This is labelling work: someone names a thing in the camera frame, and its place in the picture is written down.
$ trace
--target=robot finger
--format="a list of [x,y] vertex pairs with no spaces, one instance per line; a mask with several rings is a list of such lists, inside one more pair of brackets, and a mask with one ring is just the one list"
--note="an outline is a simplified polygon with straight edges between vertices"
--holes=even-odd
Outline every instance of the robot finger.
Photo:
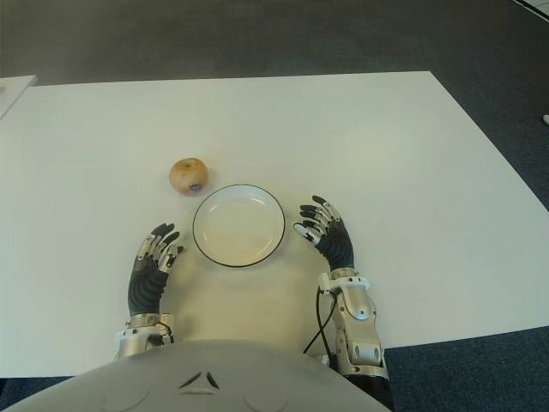
[[314,227],[322,236],[326,234],[326,232],[315,221],[303,221],[302,225],[305,227]]
[[313,213],[318,213],[322,215],[326,221],[332,220],[331,214],[322,206],[318,207],[318,206],[312,206],[310,204],[302,204],[299,207],[301,208],[301,210],[305,212],[313,212]]
[[333,220],[337,222],[341,221],[341,215],[338,213],[338,211],[330,202],[327,202],[326,200],[322,199],[320,196],[313,196],[312,200],[314,200],[315,202],[323,206],[328,211],[328,213],[330,214]]
[[324,230],[324,232],[328,232],[329,221],[326,220],[326,218],[323,215],[315,212],[309,212],[309,211],[302,211],[299,214],[302,215],[303,217],[306,217],[307,219],[314,219],[315,221],[318,222],[319,226]]
[[318,242],[320,242],[320,239],[322,238],[320,232],[318,232],[314,227],[305,227],[301,223],[294,223],[293,230],[309,240],[313,245],[318,245]]
[[143,260],[148,254],[154,249],[154,242],[156,241],[156,236],[153,234],[148,234],[139,250],[137,251],[137,260]]
[[151,234],[153,234],[154,236],[160,236],[161,238],[163,238],[164,236],[169,234],[173,230],[173,228],[174,228],[173,223],[170,223],[169,225],[162,223],[160,226],[154,228]]
[[179,232],[170,233],[162,241],[158,242],[153,250],[153,260],[158,261],[160,254],[179,237]]
[[175,260],[178,258],[178,255],[183,252],[183,250],[184,248],[180,245],[169,245],[160,254],[160,258],[158,260],[158,270],[164,273],[170,273]]

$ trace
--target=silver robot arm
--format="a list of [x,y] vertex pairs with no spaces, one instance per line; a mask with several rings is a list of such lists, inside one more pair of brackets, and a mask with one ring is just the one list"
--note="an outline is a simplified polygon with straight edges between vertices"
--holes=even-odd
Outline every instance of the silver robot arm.
[[336,299],[337,371],[346,377],[388,379],[376,331],[377,310],[368,294],[370,283],[354,268],[353,244],[340,214],[321,197],[312,199],[317,205],[302,205],[301,215],[307,220],[293,228],[329,262],[330,273],[319,276],[318,287],[321,294]]

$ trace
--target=white plate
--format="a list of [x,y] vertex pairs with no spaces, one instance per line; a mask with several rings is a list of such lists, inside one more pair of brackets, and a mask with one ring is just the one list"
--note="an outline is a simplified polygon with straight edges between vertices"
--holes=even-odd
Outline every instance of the white plate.
[[277,200],[252,185],[215,191],[198,207],[192,233],[196,245],[218,264],[244,267],[273,253],[284,235],[284,214]]

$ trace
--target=apple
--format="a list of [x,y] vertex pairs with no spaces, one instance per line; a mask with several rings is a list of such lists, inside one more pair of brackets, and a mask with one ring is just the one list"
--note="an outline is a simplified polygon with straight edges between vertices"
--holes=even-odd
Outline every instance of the apple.
[[170,185],[182,195],[195,195],[208,183],[208,169],[199,159],[191,157],[176,162],[170,170]]

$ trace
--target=plate rim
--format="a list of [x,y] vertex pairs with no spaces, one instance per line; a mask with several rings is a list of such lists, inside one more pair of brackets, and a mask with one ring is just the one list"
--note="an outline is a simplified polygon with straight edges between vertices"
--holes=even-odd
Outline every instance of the plate rim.
[[[273,248],[273,250],[265,257],[262,257],[261,259],[259,260],[256,260],[255,262],[252,262],[251,264],[224,264],[222,262],[218,262],[217,260],[211,258],[210,256],[208,256],[208,254],[202,250],[202,248],[200,247],[200,245],[198,245],[198,242],[196,241],[196,235],[195,235],[195,221],[196,221],[196,215],[198,215],[198,210],[200,210],[200,208],[202,207],[202,205],[209,199],[211,198],[215,193],[217,193],[218,191],[223,191],[225,189],[228,189],[229,187],[234,187],[234,186],[250,186],[250,187],[255,187],[256,189],[259,189],[260,191],[264,191],[266,192],[269,196],[271,196],[274,201],[276,202],[276,204],[278,204],[278,207],[279,209],[281,210],[281,213],[282,213],[282,234],[281,234],[281,238],[278,240],[278,243],[276,244],[276,246]],[[224,186],[224,187],[221,187],[219,188],[217,191],[213,191],[211,192],[204,200],[201,201],[201,203],[198,205],[198,207],[196,208],[196,211],[195,211],[195,215],[193,216],[192,218],[192,237],[193,237],[193,240],[195,241],[195,245],[196,247],[198,248],[198,250],[202,253],[202,255],[204,255],[206,258],[208,258],[209,260],[211,260],[212,262],[216,263],[216,264],[220,264],[221,266],[225,266],[227,268],[247,268],[248,266],[252,266],[254,264],[259,264],[260,262],[262,262],[263,260],[265,260],[266,258],[268,258],[269,256],[271,256],[275,251],[276,249],[278,249],[278,246],[281,244],[282,240],[284,239],[284,234],[286,234],[286,215],[284,215],[284,210],[282,209],[282,205],[281,203],[278,201],[278,199],[273,196],[273,194],[270,192],[270,191],[267,191],[265,189],[263,189],[262,187],[260,186],[257,186],[257,185],[249,185],[247,183],[237,183],[235,185],[227,185],[227,186]]]

